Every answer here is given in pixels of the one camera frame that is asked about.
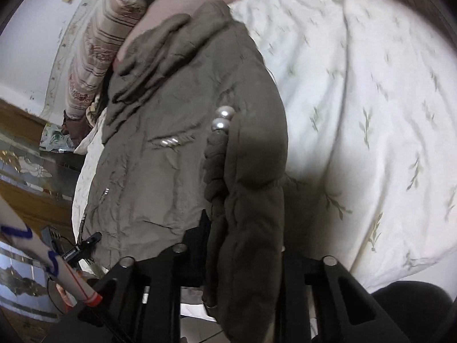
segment white wall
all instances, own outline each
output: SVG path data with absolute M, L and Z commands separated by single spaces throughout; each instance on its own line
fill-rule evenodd
M 0 35 L 0 98 L 40 115 L 60 41 L 81 0 L 24 0 Z

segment white bed sheet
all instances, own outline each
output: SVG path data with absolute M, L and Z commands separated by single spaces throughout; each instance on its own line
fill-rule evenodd
M 286 241 L 336 256 L 370 292 L 455 249 L 457 59 L 440 34 L 394 0 L 231 8 L 286 109 Z M 100 134 L 76 188 L 75 235 Z

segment wall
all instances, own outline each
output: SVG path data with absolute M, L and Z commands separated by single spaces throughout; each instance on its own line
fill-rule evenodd
M 39 116 L 61 38 L 81 0 L 24 0 L 0 35 L 0 98 Z

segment bed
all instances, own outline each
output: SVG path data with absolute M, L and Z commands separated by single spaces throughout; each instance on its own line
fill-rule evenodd
M 238 0 L 230 7 L 286 109 L 285 247 L 311 258 L 332 254 L 369 292 L 453 252 L 452 24 L 439 31 L 396 0 Z M 103 120 L 77 150 L 86 161 L 73 204 L 76 236 L 103 150 Z M 200 306 L 182 310 L 204 317 Z

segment brown cloth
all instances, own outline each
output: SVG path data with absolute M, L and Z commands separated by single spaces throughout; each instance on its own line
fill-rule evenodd
M 203 4 L 193 18 L 175 15 L 135 39 L 108 96 L 105 148 L 82 230 L 83 238 L 103 234 L 95 261 L 110 268 L 123 256 L 147 259 L 180 242 L 198 226 L 205 192 L 214 220 L 207 302 L 217 304 L 216 319 L 232 342 L 262 342 L 281 277 L 278 181 L 287 128 L 246 27 L 222 1 Z M 222 105 L 236 115 L 222 149 L 212 151 L 219 133 L 211 123 Z

